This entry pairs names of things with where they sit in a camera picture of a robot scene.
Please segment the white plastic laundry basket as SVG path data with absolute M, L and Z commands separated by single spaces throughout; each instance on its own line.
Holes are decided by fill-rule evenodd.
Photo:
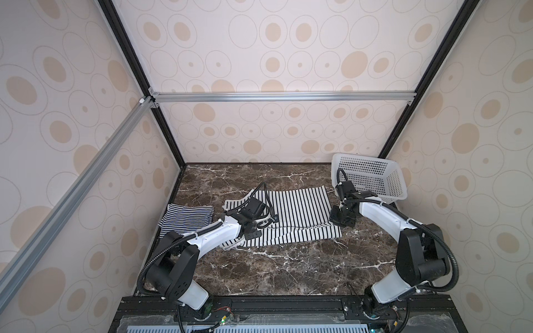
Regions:
M 377 194 L 384 202 L 405 200 L 408 189 L 399 164 L 392 160 L 363 155 L 336 153 L 331 162 L 332 186 L 335 187 L 337 169 L 343 169 L 348 179 L 360 191 Z

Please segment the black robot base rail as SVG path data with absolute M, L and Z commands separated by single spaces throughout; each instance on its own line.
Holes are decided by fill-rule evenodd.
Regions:
M 220 296 L 205 317 L 162 298 L 126 297 L 110 332 L 466 332 L 448 295 Z

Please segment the blue white striped tank top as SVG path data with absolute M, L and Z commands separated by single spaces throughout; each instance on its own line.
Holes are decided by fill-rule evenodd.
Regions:
M 159 238 L 174 231 L 178 234 L 186 234 L 202 229 L 212 223 L 214 214 L 212 206 L 187 207 L 170 203 L 160 220 Z

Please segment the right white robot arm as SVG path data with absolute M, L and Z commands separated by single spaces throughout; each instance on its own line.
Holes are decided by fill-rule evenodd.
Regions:
M 459 264 L 440 227 L 409 218 L 373 192 L 357 190 L 349 180 L 338 181 L 335 190 L 340 204 L 332 207 L 330 222 L 353 227 L 359 217 L 366 217 L 397 242 L 395 269 L 365 289 L 363 305 L 369 311 L 418 291 L 446 292 L 457 285 Z

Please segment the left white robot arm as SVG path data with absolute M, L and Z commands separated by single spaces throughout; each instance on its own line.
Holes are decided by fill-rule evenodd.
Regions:
M 222 219 L 200 230 L 167 233 L 137 277 L 137 290 L 148 296 L 162 296 L 169 302 L 195 311 L 208 311 L 210 294 L 194 281 L 198 260 L 227 241 L 255 239 L 272 223 L 279 222 L 269 197 L 250 196 Z

